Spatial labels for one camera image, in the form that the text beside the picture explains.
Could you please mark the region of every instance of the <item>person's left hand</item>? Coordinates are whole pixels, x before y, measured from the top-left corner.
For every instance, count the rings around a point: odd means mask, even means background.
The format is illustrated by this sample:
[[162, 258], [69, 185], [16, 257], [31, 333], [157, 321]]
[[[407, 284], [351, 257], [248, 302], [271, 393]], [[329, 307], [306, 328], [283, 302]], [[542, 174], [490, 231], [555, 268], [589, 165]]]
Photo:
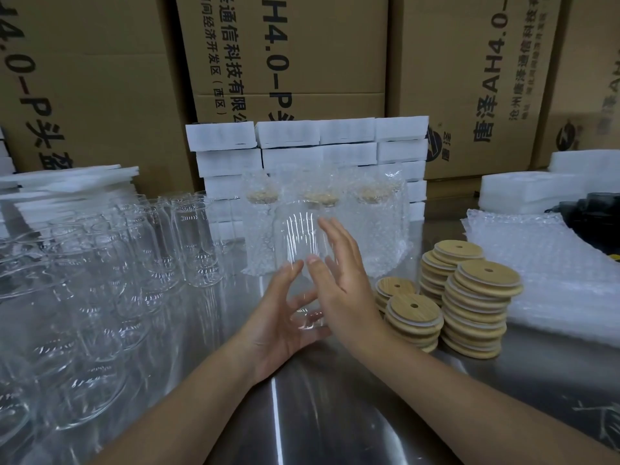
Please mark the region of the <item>person's left hand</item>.
[[311, 290], [286, 300], [289, 287], [303, 265], [303, 261], [286, 264], [274, 274], [259, 305], [238, 333], [253, 363], [254, 383], [266, 379], [303, 347], [331, 334], [327, 326], [299, 329], [305, 322], [320, 319], [323, 316], [320, 312], [308, 315], [305, 321], [291, 319], [297, 310], [317, 297], [316, 290]]

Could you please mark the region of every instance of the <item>stack of wooden lids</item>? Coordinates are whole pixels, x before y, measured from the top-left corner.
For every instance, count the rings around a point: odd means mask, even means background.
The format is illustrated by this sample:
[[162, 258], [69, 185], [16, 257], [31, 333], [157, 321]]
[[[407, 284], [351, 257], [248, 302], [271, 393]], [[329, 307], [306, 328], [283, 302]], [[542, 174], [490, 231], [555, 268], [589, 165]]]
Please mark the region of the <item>stack of wooden lids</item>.
[[446, 281], [463, 261], [483, 258], [482, 248], [459, 240], [444, 240], [422, 255], [420, 292], [441, 306]]
[[390, 297], [398, 294], [415, 294], [417, 287], [414, 281], [400, 277], [384, 277], [379, 279], [375, 290], [375, 304], [382, 314], [386, 312]]
[[483, 259], [459, 263], [443, 293], [445, 326], [441, 339], [455, 351], [476, 359], [501, 352], [511, 297], [523, 291], [519, 274]]
[[385, 320], [397, 336], [422, 351], [431, 352], [437, 348], [443, 315], [428, 297], [416, 294], [393, 296], [386, 306]]

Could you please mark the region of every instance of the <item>large brown cardboard box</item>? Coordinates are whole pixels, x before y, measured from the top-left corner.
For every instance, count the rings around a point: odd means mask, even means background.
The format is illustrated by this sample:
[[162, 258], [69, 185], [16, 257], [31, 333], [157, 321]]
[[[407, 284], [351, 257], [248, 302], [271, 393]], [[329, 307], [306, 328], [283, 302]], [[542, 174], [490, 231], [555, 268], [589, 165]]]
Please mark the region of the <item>large brown cardboard box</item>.
[[388, 0], [177, 0], [200, 122], [384, 116]]
[[525, 170], [561, 0], [391, 0], [388, 116], [428, 115], [426, 178]]
[[0, 124], [18, 171], [120, 163], [140, 166], [148, 195], [195, 188], [172, 1], [0, 0]]
[[620, 148], [620, 0], [564, 0], [532, 168], [565, 150]]

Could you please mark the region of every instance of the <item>bubble wrap sheet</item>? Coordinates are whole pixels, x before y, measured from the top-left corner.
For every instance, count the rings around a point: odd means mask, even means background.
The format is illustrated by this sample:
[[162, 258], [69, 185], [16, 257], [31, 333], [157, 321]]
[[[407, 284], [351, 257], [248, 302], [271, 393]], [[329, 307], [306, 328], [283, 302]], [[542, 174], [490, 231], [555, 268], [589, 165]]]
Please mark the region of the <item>bubble wrap sheet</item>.
[[469, 210], [462, 222], [487, 259], [523, 278], [509, 320], [620, 346], [620, 264], [582, 241], [560, 214]]

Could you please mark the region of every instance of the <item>table surface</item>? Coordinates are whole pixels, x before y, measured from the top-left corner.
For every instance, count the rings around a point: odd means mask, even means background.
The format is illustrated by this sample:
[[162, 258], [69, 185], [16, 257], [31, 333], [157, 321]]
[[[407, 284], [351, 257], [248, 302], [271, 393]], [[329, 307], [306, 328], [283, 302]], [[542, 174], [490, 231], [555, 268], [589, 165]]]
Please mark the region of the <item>table surface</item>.
[[[417, 248], [392, 273], [415, 278], [423, 251], [444, 239], [464, 239], [459, 219], [475, 205], [471, 199], [428, 202], [427, 220], [412, 225], [413, 233], [422, 233]], [[234, 276], [206, 291], [187, 288], [196, 290], [191, 298], [201, 304], [204, 323], [195, 328], [207, 342], [189, 347], [182, 375], [243, 325], [268, 284], [267, 276], [240, 273], [241, 252], [231, 260]], [[432, 355], [620, 450], [620, 350], [514, 324], [509, 324], [502, 345], [500, 357], [485, 361], [466, 358], [445, 345]], [[331, 337], [307, 347], [252, 389], [206, 463], [460, 461], [406, 403]]]

